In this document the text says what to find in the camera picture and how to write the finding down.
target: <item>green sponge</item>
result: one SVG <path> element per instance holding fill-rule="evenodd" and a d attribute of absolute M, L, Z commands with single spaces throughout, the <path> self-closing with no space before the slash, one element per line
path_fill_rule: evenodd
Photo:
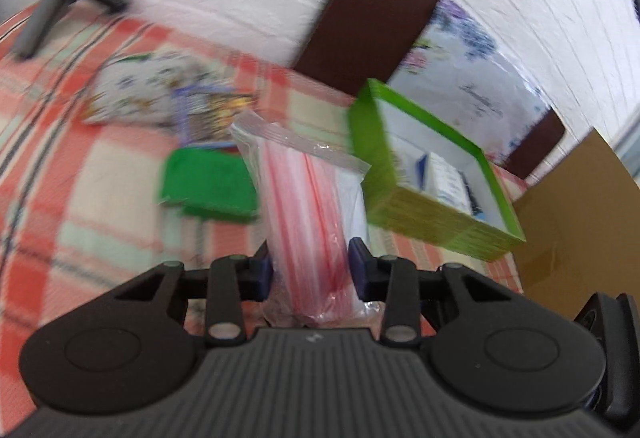
<path fill-rule="evenodd" d="M 160 201 L 182 213 L 246 223 L 257 215 L 258 200 L 240 156 L 200 148 L 177 149 L 167 158 Z"/>

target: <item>black circular disc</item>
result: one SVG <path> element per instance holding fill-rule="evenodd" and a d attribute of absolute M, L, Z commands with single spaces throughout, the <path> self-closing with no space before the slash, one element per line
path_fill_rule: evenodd
<path fill-rule="evenodd" d="M 146 303 L 75 310 L 25 343 L 20 374 L 40 404 L 76 414 L 114 414 L 159 400 L 189 376 L 193 339 Z"/>
<path fill-rule="evenodd" d="M 431 340 L 433 369 L 457 393 L 511 414 L 581 407 L 604 373 L 604 355 L 581 326 L 558 315 L 526 316 L 509 303 L 478 304 Z"/>

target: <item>open green box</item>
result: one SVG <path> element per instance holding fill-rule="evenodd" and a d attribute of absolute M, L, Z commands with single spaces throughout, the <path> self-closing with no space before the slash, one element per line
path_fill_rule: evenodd
<path fill-rule="evenodd" d="M 371 165 L 362 184 L 370 223 L 485 261 L 524 241 L 489 161 L 458 131 L 373 79 L 348 117 L 354 154 Z M 421 193 L 400 174 L 398 162 L 409 174 L 431 151 L 464 172 L 485 221 Z"/>

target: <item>brown cardboard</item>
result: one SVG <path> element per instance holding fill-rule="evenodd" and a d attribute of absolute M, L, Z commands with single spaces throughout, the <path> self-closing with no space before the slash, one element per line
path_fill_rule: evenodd
<path fill-rule="evenodd" d="M 640 299 L 640 189 L 597 131 L 514 208 L 527 297 L 571 319 L 596 291 Z"/>

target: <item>table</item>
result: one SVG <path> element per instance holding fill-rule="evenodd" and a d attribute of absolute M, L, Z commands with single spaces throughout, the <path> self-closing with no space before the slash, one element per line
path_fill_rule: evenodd
<path fill-rule="evenodd" d="M 257 95 L 259 112 L 293 131 L 349 149 L 346 108 L 353 98 L 275 64 L 140 18 L 102 16 L 76 5 L 39 55 L 15 62 L 9 49 L 31 8 L 0 26 L 0 433 L 33 404 L 18 354 L 39 326 L 153 267 L 189 268 L 253 253 L 260 225 L 184 218 L 157 204 L 162 163 L 177 146 L 168 132 L 79 119 L 87 85 L 113 56 L 186 50 Z M 495 169 L 508 196 L 524 182 Z M 510 255 L 483 263 L 370 227 L 373 254 L 397 254 L 422 269 L 458 261 L 518 291 Z M 259 306 L 246 303 L 248 330 Z M 202 305 L 186 327 L 201 331 Z"/>

